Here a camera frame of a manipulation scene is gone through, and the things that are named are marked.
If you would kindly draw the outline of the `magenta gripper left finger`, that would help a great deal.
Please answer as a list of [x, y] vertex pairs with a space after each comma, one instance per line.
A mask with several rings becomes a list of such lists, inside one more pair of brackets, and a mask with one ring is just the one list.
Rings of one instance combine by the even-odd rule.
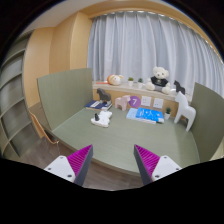
[[58, 156], [45, 171], [82, 186], [93, 156], [93, 146], [88, 145], [68, 157]]

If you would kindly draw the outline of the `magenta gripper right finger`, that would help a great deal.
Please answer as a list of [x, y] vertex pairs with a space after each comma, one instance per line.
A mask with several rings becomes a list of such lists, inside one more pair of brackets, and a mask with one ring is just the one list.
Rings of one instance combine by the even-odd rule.
[[134, 145], [134, 157], [144, 185], [181, 170], [169, 156], [158, 156], [139, 145]]

